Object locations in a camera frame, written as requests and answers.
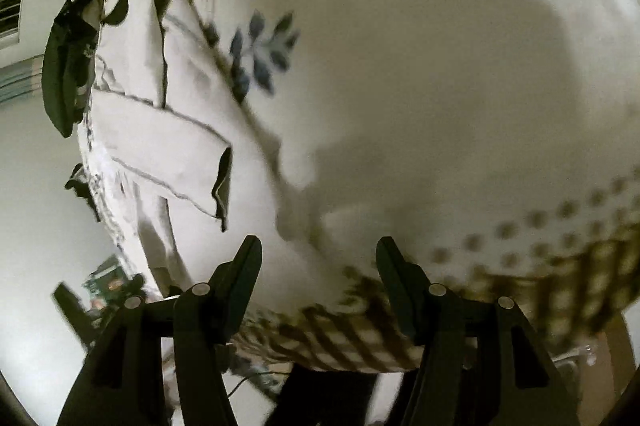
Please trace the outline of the white garment with dark trim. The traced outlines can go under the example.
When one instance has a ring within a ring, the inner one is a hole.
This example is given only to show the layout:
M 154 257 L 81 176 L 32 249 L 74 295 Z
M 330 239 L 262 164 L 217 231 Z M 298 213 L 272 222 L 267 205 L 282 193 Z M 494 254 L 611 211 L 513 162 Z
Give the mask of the white garment with dark trim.
M 258 288 L 281 274 L 279 145 L 232 94 L 188 0 L 128 0 L 99 45 L 90 120 L 128 182 L 138 244 L 157 282 L 186 286 L 254 234 Z

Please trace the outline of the floral patterned bed sheet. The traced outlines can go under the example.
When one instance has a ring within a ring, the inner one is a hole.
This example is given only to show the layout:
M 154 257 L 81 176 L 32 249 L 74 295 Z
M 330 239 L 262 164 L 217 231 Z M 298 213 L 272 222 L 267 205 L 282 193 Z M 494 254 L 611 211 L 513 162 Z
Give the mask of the floral patterned bed sheet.
M 639 0 L 188 0 L 232 94 L 279 145 L 277 227 L 234 344 L 315 370 L 409 371 L 380 238 L 469 299 L 512 297 L 560 354 L 639 295 Z M 157 282 L 90 120 L 89 190 Z

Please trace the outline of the striped curtain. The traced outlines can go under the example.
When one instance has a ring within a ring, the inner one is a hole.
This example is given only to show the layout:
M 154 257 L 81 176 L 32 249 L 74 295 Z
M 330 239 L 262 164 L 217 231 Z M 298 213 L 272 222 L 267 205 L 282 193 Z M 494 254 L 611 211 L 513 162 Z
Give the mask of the striped curtain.
M 43 55 L 16 62 L 2 68 L 0 103 L 6 104 L 24 97 L 40 96 Z

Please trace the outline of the dark teal garment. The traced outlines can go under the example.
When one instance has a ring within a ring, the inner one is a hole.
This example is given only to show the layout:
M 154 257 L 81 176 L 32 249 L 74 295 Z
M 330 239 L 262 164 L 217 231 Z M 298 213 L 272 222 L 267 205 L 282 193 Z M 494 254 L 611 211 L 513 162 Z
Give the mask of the dark teal garment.
M 44 110 L 54 128 L 68 138 L 80 120 L 77 99 L 89 79 L 89 62 L 98 31 L 85 18 L 94 0 L 66 0 L 53 20 L 43 55 Z

